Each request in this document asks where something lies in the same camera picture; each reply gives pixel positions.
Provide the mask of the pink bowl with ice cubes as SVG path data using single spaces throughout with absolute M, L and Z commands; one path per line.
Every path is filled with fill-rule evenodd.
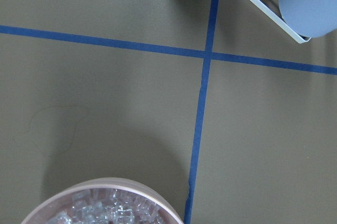
M 100 178 L 49 198 L 23 223 L 182 223 L 156 191 L 133 180 Z

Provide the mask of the blue cup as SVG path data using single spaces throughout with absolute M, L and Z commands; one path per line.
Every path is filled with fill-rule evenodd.
M 296 33 L 321 37 L 336 29 L 336 0 L 279 0 L 282 18 Z

